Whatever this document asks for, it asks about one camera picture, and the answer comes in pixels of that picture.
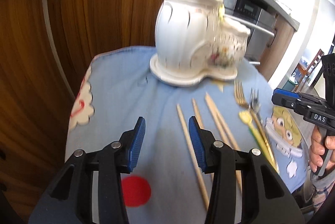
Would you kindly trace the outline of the person's right hand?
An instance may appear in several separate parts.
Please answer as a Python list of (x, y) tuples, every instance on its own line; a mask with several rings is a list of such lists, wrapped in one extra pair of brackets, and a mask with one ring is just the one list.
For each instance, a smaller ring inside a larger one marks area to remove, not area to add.
[(309, 148), (309, 166), (313, 172), (316, 172), (318, 167), (323, 164), (322, 155), (325, 153), (325, 149), (332, 150), (332, 156), (328, 164), (326, 165), (325, 173), (330, 173), (334, 170), (334, 136), (328, 136), (325, 140), (324, 145), (322, 144), (322, 136), (317, 126), (314, 126), (311, 135), (311, 146)]

